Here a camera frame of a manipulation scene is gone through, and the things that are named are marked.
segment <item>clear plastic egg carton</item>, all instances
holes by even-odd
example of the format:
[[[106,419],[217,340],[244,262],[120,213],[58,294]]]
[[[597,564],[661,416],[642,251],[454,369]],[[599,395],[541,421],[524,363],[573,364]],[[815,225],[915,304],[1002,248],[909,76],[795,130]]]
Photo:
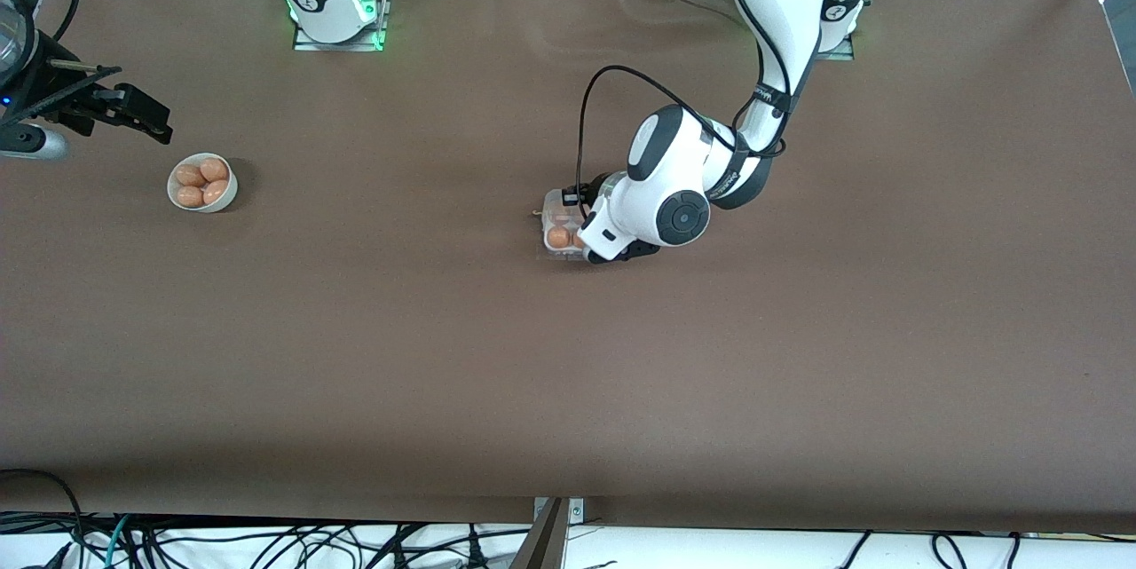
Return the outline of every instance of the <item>clear plastic egg carton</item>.
[[[563,204],[562,189],[545,193],[541,226],[544,249],[551,257],[568,261],[584,260],[584,242],[576,237],[583,224],[584,217],[579,214],[579,208]]]

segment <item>brown table surface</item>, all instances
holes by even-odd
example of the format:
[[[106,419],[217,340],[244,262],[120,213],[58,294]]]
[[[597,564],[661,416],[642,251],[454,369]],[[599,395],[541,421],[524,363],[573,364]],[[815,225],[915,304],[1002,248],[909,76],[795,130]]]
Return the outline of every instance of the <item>brown table surface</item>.
[[[381,55],[293,52],[279,0],[82,0],[64,42],[176,128],[0,165],[0,463],[84,509],[1136,530],[1136,111],[1097,0],[875,0],[760,200],[603,269],[531,217],[585,83],[727,120],[729,0],[394,0]],[[585,174],[663,101],[602,81]],[[224,214],[166,200],[202,151]],[[65,508],[33,485],[0,504]]]

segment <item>brown egg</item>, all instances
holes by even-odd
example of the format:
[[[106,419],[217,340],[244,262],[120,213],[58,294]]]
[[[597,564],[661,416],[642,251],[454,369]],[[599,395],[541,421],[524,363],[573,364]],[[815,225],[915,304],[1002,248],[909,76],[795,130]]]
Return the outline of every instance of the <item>brown egg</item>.
[[[563,250],[565,246],[571,244],[571,233],[568,229],[562,228],[562,226],[553,226],[549,229],[549,246],[553,250]]]
[[[200,208],[204,204],[204,195],[202,195],[200,187],[184,185],[177,190],[177,204],[182,208]]]
[[[201,162],[201,175],[209,182],[227,179],[228,168],[222,160],[206,159]]]
[[[178,165],[177,169],[174,169],[174,177],[179,184],[192,187],[201,187],[209,182],[201,175],[201,169],[197,168],[195,165]]]
[[[227,181],[212,181],[211,184],[206,186],[206,193],[204,193],[206,204],[209,206],[211,204],[212,201],[218,200],[218,198],[220,198],[220,195],[225,193],[225,189],[227,187],[228,187]]]

